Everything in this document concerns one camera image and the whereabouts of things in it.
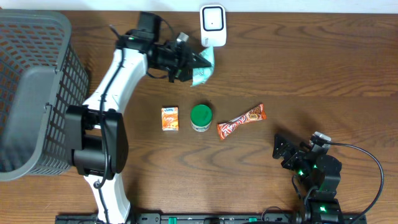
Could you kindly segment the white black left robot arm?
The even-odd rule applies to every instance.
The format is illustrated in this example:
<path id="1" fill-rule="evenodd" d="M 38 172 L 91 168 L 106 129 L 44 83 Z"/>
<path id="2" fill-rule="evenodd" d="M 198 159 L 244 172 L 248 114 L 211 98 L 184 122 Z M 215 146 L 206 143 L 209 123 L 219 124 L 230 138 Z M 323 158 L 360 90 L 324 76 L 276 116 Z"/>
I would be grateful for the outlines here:
<path id="1" fill-rule="evenodd" d="M 172 83 L 191 80 L 194 69 L 213 65 L 188 45 L 183 32 L 161 44 L 162 23 L 157 14 L 141 12 L 136 29 L 116 35 L 113 61 L 95 92 L 66 110 L 67 160 L 93 191 L 95 223 L 127 223 L 131 217 L 121 175 L 129 151 L 123 114 L 137 84 L 150 68 L 166 71 Z"/>

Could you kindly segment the small orange snack box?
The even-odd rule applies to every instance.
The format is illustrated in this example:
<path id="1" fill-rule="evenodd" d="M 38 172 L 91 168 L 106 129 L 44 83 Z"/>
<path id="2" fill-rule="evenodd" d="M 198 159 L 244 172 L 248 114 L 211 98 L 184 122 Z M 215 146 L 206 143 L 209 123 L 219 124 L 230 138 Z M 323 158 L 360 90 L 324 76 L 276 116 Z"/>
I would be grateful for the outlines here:
<path id="1" fill-rule="evenodd" d="M 168 107 L 161 109 L 161 120 L 163 131 L 178 131 L 178 107 Z"/>

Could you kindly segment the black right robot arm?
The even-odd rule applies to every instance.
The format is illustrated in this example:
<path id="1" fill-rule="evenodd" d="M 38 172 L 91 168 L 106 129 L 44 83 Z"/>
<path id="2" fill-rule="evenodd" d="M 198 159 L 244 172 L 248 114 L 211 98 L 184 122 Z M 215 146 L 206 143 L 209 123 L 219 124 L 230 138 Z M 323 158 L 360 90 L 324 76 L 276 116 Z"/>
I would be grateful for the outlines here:
<path id="1" fill-rule="evenodd" d="M 281 166 L 295 172 L 293 179 L 302 184 L 306 193 L 295 191 L 302 201 L 300 210 L 293 214 L 292 223 L 343 223 L 344 218 L 336 189 L 340 183 L 342 163 L 327 154 L 331 138 L 315 132 L 310 143 L 298 146 L 281 134 L 274 135 L 274 159 L 282 158 Z"/>

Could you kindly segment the orange candy bar wrapper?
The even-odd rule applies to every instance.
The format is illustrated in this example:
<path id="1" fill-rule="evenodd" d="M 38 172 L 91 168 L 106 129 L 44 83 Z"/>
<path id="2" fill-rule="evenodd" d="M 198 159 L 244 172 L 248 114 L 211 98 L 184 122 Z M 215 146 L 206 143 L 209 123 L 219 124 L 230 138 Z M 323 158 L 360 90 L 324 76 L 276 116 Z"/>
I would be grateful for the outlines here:
<path id="1" fill-rule="evenodd" d="M 267 116 L 264 111 L 264 104 L 261 103 L 235 119 L 217 124 L 218 135 L 221 140 L 224 140 L 228 135 L 235 131 L 239 125 L 265 120 L 266 118 Z"/>

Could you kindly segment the green lid jar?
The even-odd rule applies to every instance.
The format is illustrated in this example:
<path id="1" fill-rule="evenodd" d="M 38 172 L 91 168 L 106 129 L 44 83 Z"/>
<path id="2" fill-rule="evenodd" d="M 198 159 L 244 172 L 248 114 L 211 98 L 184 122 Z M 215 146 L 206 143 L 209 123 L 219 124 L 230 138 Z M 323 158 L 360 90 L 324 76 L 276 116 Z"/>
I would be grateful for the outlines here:
<path id="1" fill-rule="evenodd" d="M 211 126 L 212 118 L 212 110 L 207 105 L 196 105 L 190 113 L 192 128 L 197 132 L 207 131 Z"/>

